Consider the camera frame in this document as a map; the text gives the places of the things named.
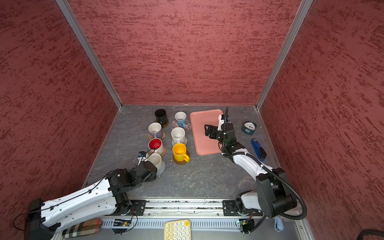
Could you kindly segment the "grey round coaster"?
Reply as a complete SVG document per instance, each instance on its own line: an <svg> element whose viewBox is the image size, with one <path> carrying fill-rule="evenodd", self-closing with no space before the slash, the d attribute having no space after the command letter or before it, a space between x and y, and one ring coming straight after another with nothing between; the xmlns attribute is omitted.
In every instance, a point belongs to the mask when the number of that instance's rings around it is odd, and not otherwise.
<svg viewBox="0 0 384 240"><path fill-rule="evenodd" d="M160 176L164 171L165 171L165 168L166 168L166 165L164 163L164 161L161 161L157 166L157 176Z"/></svg>

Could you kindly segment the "red inside white mug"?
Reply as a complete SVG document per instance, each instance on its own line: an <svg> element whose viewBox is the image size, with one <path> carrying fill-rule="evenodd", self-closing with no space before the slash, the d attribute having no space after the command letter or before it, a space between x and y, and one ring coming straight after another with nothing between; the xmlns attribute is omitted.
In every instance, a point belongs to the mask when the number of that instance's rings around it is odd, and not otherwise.
<svg viewBox="0 0 384 240"><path fill-rule="evenodd" d="M164 147L163 141L161 139L152 139L149 141L148 144L150 150L156 150L156 149L161 149Z"/></svg>

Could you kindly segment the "yellow mug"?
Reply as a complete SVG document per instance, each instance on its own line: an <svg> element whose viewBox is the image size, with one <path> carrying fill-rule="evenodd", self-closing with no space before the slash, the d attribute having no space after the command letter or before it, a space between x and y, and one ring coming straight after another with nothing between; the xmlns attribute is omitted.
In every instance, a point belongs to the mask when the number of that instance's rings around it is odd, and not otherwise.
<svg viewBox="0 0 384 240"><path fill-rule="evenodd" d="M184 144L176 144L173 146L173 155L188 154L187 147Z"/></svg>

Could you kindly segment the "purple mug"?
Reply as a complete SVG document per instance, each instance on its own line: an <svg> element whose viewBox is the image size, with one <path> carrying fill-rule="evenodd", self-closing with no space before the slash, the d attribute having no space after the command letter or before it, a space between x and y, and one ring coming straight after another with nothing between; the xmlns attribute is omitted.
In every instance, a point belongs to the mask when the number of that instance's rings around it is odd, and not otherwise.
<svg viewBox="0 0 384 240"><path fill-rule="evenodd" d="M151 123L148 127L148 131L151 139L161 139L164 135L163 127L160 123Z"/></svg>

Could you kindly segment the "white mug back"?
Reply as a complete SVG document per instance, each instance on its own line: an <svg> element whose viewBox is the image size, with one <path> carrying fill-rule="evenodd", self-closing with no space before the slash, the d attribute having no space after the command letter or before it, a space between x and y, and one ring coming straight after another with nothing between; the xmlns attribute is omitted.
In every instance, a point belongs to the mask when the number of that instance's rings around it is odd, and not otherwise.
<svg viewBox="0 0 384 240"><path fill-rule="evenodd" d="M183 128L175 128L171 131L172 139L182 139L186 138L186 132Z"/></svg>

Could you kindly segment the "blue mug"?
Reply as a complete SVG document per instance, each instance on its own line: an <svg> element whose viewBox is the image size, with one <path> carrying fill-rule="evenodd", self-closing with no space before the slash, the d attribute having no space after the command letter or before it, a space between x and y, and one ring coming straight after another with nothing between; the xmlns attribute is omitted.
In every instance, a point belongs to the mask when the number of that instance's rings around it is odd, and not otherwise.
<svg viewBox="0 0 384 240"><path fill-rule="evenodd" d="M185 112L177 112L175 114L175 120L180 128L187 128L187 114Z"/></svg>

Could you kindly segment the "black mug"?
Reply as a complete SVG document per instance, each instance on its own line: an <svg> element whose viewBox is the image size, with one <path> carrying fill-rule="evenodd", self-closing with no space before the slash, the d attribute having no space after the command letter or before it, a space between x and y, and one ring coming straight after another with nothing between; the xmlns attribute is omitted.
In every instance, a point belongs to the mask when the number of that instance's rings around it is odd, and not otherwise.
<svg viewBox="0 0 384 240"><path fill-rule="evenodd" d="M167 112L164 109L158 109L155 111L155 117L156 120L158 121L159 124L164 125L166 124L169 120L167 117Z"/></svg>

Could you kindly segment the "paw print cork coaster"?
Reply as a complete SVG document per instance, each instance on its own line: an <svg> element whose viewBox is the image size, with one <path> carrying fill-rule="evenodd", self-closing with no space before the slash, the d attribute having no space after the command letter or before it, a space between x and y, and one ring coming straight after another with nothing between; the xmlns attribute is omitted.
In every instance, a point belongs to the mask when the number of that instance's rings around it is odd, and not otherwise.
<svg viewBox="0 0 384 240"><path fill-rule="evenodd" d="M149 133L148 138L149 138L149 140L152 140L152 139L164 140L166 138L166 133L163 130L161 130L160 132L157 132L157 133Z"/></svg>

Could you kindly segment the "brown wooden round coaster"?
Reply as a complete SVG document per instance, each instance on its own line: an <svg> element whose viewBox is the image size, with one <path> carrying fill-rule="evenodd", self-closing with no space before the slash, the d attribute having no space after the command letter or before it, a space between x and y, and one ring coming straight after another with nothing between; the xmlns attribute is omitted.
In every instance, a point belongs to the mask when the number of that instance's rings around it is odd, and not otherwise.
<svg viewBox="0 0 384 240"><path fill-rule="evenodd" d="M178 165L183 165L190 162L190 156L188 154L173 155L173 161Z"/></svg>

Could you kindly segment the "pink flower coaster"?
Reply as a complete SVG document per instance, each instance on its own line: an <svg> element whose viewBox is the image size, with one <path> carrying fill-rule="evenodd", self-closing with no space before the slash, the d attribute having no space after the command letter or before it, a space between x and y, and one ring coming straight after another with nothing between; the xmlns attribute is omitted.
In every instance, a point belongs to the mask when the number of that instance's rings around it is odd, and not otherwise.
<svg viewBox="0 0 384 240"><path fill-rule="evenodd" d="M173 120L172 125L172 130L175 128L180 128L176 120ZM186 121L185 125L181 126L181 128L183 128L185 131L189 131L192 129L192 125L189 123L189 121Z"/></svg>

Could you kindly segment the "beige woven round coaster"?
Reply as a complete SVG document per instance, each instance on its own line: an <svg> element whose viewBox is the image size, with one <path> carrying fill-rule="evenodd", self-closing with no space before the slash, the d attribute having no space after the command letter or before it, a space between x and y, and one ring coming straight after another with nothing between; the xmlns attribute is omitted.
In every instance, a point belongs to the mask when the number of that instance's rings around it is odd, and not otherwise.
<svg viewBox="0 0 384 240"><path fill-rule="evenodd" d="M188 140L186 138L182 138L182 139L175 139L175 138L173 138L172 139L172 145L173 146L176 145L176 144L184 144L184 145L186 145L187 142L188 142Z"/></svg>

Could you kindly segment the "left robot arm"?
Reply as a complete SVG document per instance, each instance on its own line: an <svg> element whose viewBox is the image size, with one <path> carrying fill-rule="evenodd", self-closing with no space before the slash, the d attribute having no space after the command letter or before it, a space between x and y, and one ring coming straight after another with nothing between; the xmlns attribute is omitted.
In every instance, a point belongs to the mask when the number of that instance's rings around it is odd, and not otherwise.
<svg viewBox="0 0 384 240"><path fill-rule="evenodd" d="M18 227L13 220L13 227L22 231L26 240L50 240L64 229L100 216L132 219L138 215L139 207L129 199L128 192L156 180L163 165L161 156L151 153L134 168L112 170L72 194L50 201L35 199L21 214L24 226Z"/></svg>

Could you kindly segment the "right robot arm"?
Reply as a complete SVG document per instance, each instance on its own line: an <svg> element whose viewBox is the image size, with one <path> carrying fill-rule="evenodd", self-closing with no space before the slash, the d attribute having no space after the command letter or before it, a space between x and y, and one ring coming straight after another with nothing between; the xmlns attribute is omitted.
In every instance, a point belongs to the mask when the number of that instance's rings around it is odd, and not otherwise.
<svg viewBox="0 0 384 240"><path fill-rule="evenodd" d="M229 108L219 116L219 125L205 125L205 135L215 139L222 147L222 155L242 167L256 181L257 190L240 197L241 207L257 209L270 219L281 216L290 220L303 220L308 213L303 198L290 185L282 168L272 168L237 141Z"/></svg>

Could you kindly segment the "pink tray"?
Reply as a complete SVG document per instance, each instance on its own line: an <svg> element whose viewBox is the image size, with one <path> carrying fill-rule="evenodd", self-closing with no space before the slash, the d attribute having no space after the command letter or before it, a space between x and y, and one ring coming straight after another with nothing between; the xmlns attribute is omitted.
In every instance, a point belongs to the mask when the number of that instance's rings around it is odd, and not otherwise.
<svg viewBox="0 0 384 240"><path fill-rule="evenodd" d="M205 125L213 125L217 127L219 116L221 115L223 115L223 111L219 109L192 112L190 114L194 142L198 155L206 156L221 152L218 146L218 141L206 136L204 127Z"/></svg>

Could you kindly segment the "yellow keypad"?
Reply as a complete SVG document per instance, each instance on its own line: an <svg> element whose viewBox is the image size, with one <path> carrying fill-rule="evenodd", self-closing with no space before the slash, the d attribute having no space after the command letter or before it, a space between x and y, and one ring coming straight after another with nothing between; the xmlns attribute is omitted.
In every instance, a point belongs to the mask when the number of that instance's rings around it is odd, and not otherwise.
<svg viewBox="0 0 384 240"><path fill-rule="evenodd" d="M192 224L188 219L166 222L164 240L191 240L191 227Z"/></svg>

